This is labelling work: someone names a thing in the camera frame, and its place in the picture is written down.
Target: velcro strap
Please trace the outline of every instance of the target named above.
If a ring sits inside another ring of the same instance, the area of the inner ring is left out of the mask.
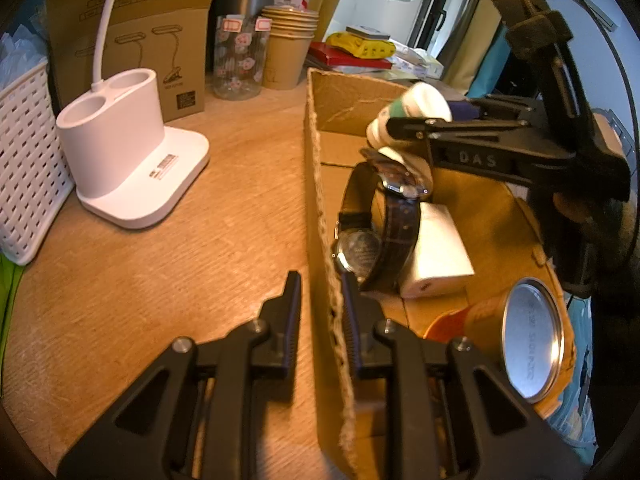
[[[541,48],[565,43],[573,37],[564,17],[557,10],[539,12],[511,27],[505,35],[515,56],[525,61]]]

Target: brown leather strap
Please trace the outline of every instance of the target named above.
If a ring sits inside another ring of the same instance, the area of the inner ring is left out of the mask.
[[[406,174],[402,164],[381,155],[368,158],[353,169],[347,183],[342,209],[338,215],[338,232],[346,229],[371,228],[371,204],[380,183],[380,174],[402,176]],[[414,250],[420,227],[420,202],[408,200],[386,190],[385,220],[381,232],[380,252],[371,272],[360,285],[361,290],[393,291],[398,274]]]

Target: pen holder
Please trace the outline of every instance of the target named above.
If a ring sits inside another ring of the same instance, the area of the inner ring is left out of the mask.
[[[82,204],[127,228],[164,218],[208,161],[203,135],[164,126],[156,73],[147,68],[81,95],[56,126]]]

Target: wristwatch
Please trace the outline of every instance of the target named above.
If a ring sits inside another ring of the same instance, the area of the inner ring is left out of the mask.
[[[340,272],[353,272],[360,290],[391,292],[414,250],[420,228],[420,202],[430,189],[413,168],[372,148],[353,168],[335,227],[334,260]],[[376,190],[385,199],[385,218],[372,227]]]

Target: wooden surface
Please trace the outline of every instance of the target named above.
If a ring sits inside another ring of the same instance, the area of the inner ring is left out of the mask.
[[[258,477],[341,478],[318,448],[303,195],[305,88],[207,96],[171,123],[207,136],[210,161],[159,225],[125,231],[66,201],[18,289],[4,406],[54,470],[63,453],[176,337],[224,336],[303,280],[291,405],[268,401]],[[277,393],[272,384],[260,400]]]

